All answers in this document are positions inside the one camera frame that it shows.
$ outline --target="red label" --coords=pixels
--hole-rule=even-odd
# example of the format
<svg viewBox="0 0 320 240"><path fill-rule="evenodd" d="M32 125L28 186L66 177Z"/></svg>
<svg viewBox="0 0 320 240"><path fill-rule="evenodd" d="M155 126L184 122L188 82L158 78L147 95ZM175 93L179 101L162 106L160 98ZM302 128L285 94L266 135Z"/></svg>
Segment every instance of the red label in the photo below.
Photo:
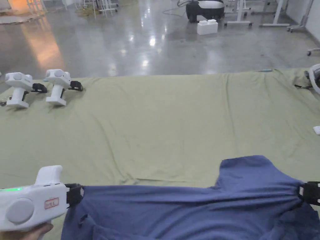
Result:
<svg viewBox="0 0 320 240"><path fill-rule="evenodd" d="M52 208L59 205L59 198L53 198L44 202L44 209Z"/></svg>

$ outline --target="blue t-shirt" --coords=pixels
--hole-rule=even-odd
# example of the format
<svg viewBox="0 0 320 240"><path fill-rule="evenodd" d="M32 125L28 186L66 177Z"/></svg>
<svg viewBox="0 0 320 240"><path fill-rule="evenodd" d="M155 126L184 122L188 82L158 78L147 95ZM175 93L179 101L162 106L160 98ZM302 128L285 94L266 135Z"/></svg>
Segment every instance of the blue t-shirt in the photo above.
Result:
<svg viewBox="0 0 320 240"><path fill-rule="evenodd" d="M62 240L320 240L302 182L263 156L222 161L210 188L85 187L68 210Z"/></svg>

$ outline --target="green sheet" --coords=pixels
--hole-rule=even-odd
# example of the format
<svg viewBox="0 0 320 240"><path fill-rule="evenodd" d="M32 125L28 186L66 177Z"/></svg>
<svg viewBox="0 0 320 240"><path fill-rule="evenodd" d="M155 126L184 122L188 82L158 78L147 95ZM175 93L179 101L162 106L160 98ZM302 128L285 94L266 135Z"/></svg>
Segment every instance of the green sheet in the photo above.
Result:
<svg viewBox="0 0 320 240"><path fill-rule="evenodd" d="M0 187L57 164L63 183L209 187L221 160L256 154L319 180L320 101L292 84L303 70L83 78L85 91L66 91L59 108L50 92L30 93L28 109L0 107ZM53 223L46 239L60 238L63 218Z"/></svg>

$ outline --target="shirt sleeve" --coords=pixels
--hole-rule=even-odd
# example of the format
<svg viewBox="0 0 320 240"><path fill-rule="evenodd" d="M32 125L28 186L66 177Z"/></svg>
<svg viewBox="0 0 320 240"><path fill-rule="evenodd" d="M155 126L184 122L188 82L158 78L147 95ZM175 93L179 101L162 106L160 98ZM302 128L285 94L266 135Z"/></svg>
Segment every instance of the shirt sleeve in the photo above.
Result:
<svg viewBox="0 0 320 240"><path fill-rule="evenodd" d="M224 190L294 187L302 182L279 171L264 156L246 156L221 162L216 188Z"/></svg>

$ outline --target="human hand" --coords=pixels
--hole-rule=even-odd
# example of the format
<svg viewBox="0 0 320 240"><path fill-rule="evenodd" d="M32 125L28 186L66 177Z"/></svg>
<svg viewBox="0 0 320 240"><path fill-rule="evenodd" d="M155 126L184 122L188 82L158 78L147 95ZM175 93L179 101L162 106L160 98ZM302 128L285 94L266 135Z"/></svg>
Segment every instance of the human hand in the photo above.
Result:
<svg viewBox="0 0 320 240"><path fill-rule="evenodd" d="M5 240L38 240L38 238L49 232L53 228L52 224L44 223L28 232L12 231L3 232L0 239Z"/></svg>

